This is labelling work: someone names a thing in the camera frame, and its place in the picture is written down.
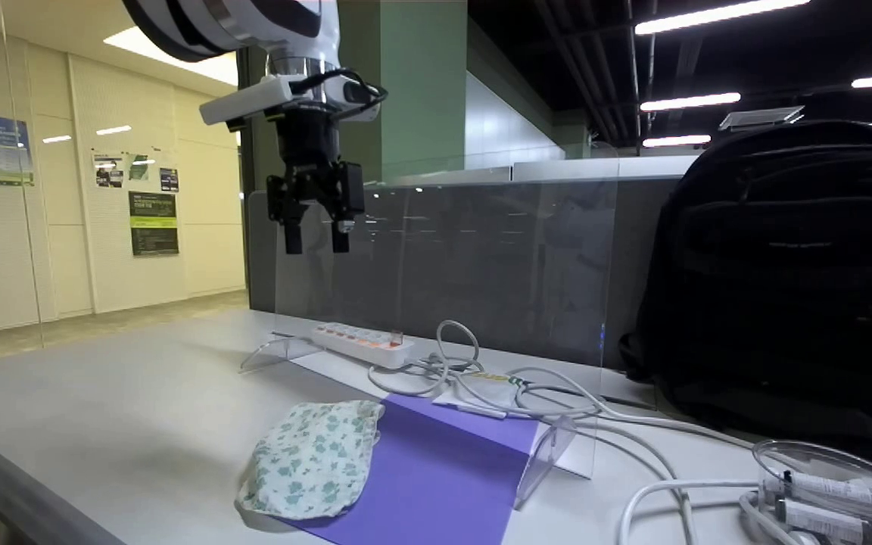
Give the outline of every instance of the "white cable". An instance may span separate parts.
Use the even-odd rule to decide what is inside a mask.
[[[457,386],[459,386],[459,391],[467,391],[467,392],[475,395],[479,404],[484,404],[484,407],[491,407],[491,410],[497,410],[497,413],[505,413],[505,414],[513,414],[513,417],[580,417],[580,414],[590,414],[590,413],[565,413],[565,410],[561,410],[561,413],[520,410],[518,404],[503,407],[503,404],[479,392],[479,386],[473,386],[473,383],[467,382],[467,375],[457,375]]]
[[[523,395],[536,395],[536,399],[546,399],[546,404],[562,407],[565,413],[575,410],[575,407],[565,407],[565,404],[561,404],[561,399],[555,399],[555,395],[546,395],[541,391],[546,391],[546,386],[526,386],[526,391],[518,391],[518,392],[516,392],[518,410],[526,410],[526,407],[523,407]]]
[[[445,355],[445,329],[454,327],[459,329],[468,344],[473,344],[473,355],[467,360],[459,356],[448,356]],[[425,378],[436,375],[426,386],[394,386],[394,383],[385,383],[378,382],[375,373],[385,373],[385,375],[410,375],[410,369],[420,366]],[[431,356],[426,363],[406,363],[400,369],[378,369],[378,366],[366,366],[366,378],[378,386],[378,391],[389,391],[389,392],[402,392],[402,395],[439,395],[448,383],[457,383],[459,375],[467,375],[467,369],[482,369],[479,363],[479,338],[475,334],[459,323],[459,321],[439,321],[436,327],[436,356]]]
[[[640,457],[640,453],[627,451],[625,445],[608,441],[608,438],[602,438],[602,435],[596,435],[596,433],[583,433],[583,430],[578,430],[578,426],[561,426],[561,430],[568,430],[568,433],[575,433],[575,435],[586,435],[586,438],[592,438],[592,441],[614,445],[614,449],[625,451],[627,457],[651,465],[646,457]],[[655,460],[662,465],[662,472],[655,470],[657,477],[662,477],[662,482],[667,482],[667,477],[678,477],[676,465],[672,465],[651,441],[646,441],[642,435],[627,433],[627,430],[618,430],[618,426],[600,426],[600,430],[618,433],[618,435],[642,445],[646,451],[651,451]],[[686,540],[686,545],[696,545],[700,540],[696,540],[696,530],[694,530],[690,496],[686,496],[685,491],[672,491],[672,496],[676,496],[676,502],[678,502],[678,519],[680,519],[680,526],[685,526],[685,540]]]
[[[773,522],[766,511],[759,511],[757,505],[754,505],[754,499],[757,499],[757,494],[744,494],[742,499],[740,499],[740,507],[742,507],[742,516],[750,522],[750,523],[757,523],[757,526],[764,526],[773,540],[779,540],[780,545],[802,545],[795,537],[789,537],[779,522]]]
[[[614,537],[614,545],[627,545],[627,530],[630,530],[630,522],[635,519],[635,507],[646,496],[657,494],[657,491],[686,491],[686,486],[759,486],[759,482],[657,482],[657,483],[647,483],[642,486],[625,507],[622,522],[618,522],[618,537]]]
[[[600,395],[592,395],[580,382],[562,375],[562,373],[555,373],[555,369],[541,369],[541,366],[518,366],[513,369],[509,375],[520,382],[520,375],[550,375],[558,382],[562,382],[568,391],[578,391],[583,399],[590,399],[592,407],[592,414],[618,414],[614,410],[608,410]]]
[[[660,426],[660,430],[678,430],[678,433],[694,433],[694,435],[704,435],[704,438],[715,438],[715,441],[726,441],[726,445],[754,451],[754,441],[748,441],[748,438],[726,435],[726,433],[717,433],[717,430],[709,430],[709,426],[696,426],[696,423],[686,423],[686,422],[646,417],[646,414],[625,414],[625,413],[608,414],[608,417],[602,417],[602,422],[635,423],[635,426]]]
[[[439,327],[436,327],[436,351],[439,351],[439,360],[441,363],[451,363],[454,356],[448,356],[445,355],[445,338],[441,338],[441,329],[445,327],[454,327],[454,329],[459,329],[467,338],[468,338],[468,344],[473,344],[473,356],[468,360],[464,360],[464,363],[454,363],[454,366],[479,366],[479,338],[475,338],[475,334],[464,323],[464,321],[439,321]]]

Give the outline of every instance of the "gray partition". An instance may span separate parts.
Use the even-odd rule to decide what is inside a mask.
[[[252,305],[414,337],[457,319],[491,348],[614,363],[657,209],[685,166],[575,159],[368,184],[349,254],[330,254],[311,209],[307,254],[289,256],[252,193]]]

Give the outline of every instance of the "purple cloth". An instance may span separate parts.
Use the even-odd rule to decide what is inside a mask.
[[[336,545],[497,545],[530,457],[533,422],[493,422],[414,395],[385,399],[359,499],[301,530]]]

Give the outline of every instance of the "black backpack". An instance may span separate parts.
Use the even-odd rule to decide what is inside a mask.
[[[660,211],[625,360],[704,423],[872,457],[872,128],[709,149]]]

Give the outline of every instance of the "power strip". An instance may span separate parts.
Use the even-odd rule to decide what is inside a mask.
[[[406,337],[349,323],[318,323],[311,327],[311,342],[381,369],[400,369],[414,348],[414,342]]]

